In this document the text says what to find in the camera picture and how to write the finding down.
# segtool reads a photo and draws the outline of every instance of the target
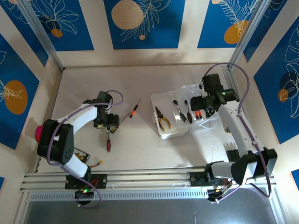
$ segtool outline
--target gray floor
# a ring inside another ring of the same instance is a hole
[[[273,224],[268,199],[239,189],[220,204],[206,199],[102,201],[94,210],[75,202],[32,202],[27,224]]]

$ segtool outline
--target pliers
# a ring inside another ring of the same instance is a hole
[[[158,121],[159,121],[159,126],[162,129],[162,131],[165,131],[165,128],[162,126],[162,119],[165,120],[165,122],[167,123],[168,127],[171,128],[171,124],[169,122],[169,120],[163,116],[163,114],[159,111],[159,109],[155,106],[156,112],[157,112],[157,117],[158,117]]]

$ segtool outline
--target metal grate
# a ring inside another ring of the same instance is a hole
[[[151,199],[186,199],[186,198],[208,198],[207,190],[131,190],[131,191],[103,191],[102,200],[151,200]],[[81,200],[98,200],[99,195],[94,198]],[[33,193],[31,202],[41,201],[74,201],[74,192],[39,192]]]

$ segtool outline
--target yellow pliers handle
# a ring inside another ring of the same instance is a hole
[[[165,120],[165,122],[167,123],[168,127],[171,128],[171,124],[170,124],[169,120],[166,117],[158,118],[159,126],[162,129],[162,131],[165,131],[165,128],[162,125],[162,119]]]

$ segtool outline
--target clear plastic container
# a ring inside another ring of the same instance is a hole
[[[201,110],[201,115],[203,119],[196,120],[195,112],[191,111],[190,100],[192,97],[198,96],[201,96],[201,89],[197,84],[186,85],[176,91],[162,92],[151,95],[154,117],[159,131],[159,135],[162,139],[183,136],[188,130],[205,131],[216,127],[215,120],[218,118],[217,113],[215,113],[213,116],[207,119],[205,111]],[[188,120],[184,122],[181,119],[178,109],[172,103],[173,100],[176,100],[178,102],[178,106],[186,118],[188,109],[184,101],[187,100],[189,112],[193,118],[192,124],[190,124]],[[169,120],[171,128],[168,128],[168,125],[163,119],[162,125],[165,128],[165,131],[163,131],[160,128],[155,107],[157,107],[160,110],[160,112],[164,115],[164,117],[166,117]]]

